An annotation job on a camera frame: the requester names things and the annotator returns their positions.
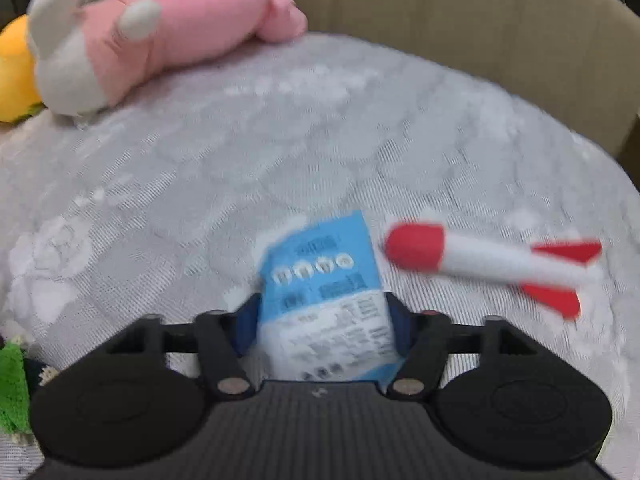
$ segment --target snack packet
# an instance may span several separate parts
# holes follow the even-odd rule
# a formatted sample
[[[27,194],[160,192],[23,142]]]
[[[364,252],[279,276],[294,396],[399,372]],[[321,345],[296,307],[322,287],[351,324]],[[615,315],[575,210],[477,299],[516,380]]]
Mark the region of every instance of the snack packet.
[[[269,249],[258,344],[272,379],[375,380],[401,365],[361,212],[321,222]]]

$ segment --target pink and white stuffed toy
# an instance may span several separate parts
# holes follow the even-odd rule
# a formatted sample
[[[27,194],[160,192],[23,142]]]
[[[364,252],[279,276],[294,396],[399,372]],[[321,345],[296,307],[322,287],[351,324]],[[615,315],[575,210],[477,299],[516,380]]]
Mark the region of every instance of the pink and white stuffed toy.
[[[306,31],[293,0],[32,0],[29,44],[44,104],[85,116],[117,104],[162,70],[212,59],[252,35]]]

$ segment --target red and white toy rocket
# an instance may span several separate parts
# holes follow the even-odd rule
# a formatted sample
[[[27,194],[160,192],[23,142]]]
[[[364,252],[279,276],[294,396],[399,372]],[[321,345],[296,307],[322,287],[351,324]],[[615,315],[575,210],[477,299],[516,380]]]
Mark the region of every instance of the red and white toy rocket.
[[[385,242],[386,257],[398,267],[518,285],[569,319],[580,314],[575,289],[601,277],[599,269],[586,266],[601,252],[599,240],[512,246],[440,224],[400,224]]]

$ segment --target table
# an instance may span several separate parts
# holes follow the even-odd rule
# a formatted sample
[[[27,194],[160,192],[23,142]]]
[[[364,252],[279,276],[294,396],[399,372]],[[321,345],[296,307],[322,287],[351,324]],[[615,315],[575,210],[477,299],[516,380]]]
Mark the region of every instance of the table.
[[[600,463],[640,475],[640,196],[601,149],[490,83],[308,34],[159,78],[84,130],[44,112],[0,158],[0,330],[25,330],[52,365],[147,312],[236,308],[269,244],[361,209],[388,290],[455,322],[504,316],[552,348],[612,402]],[[380,241],[409,218],[514,243],[596,236],[605,278],[563,322],[509,287],[391,267]],[[38,463],[7,455],[3,479]]]

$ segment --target plush toy ear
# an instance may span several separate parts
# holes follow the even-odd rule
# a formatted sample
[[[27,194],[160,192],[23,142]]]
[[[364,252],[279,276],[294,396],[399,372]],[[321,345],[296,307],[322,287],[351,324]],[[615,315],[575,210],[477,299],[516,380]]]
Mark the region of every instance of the plush toy ear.
[[[39,57],[48,57],[73,30],[80,0],[31,0],[29,37]]]
[[[155,1],[139,0],[127,6],[116,27],[126,40],[144,40],[158,28],[160,11],[160,5]]]

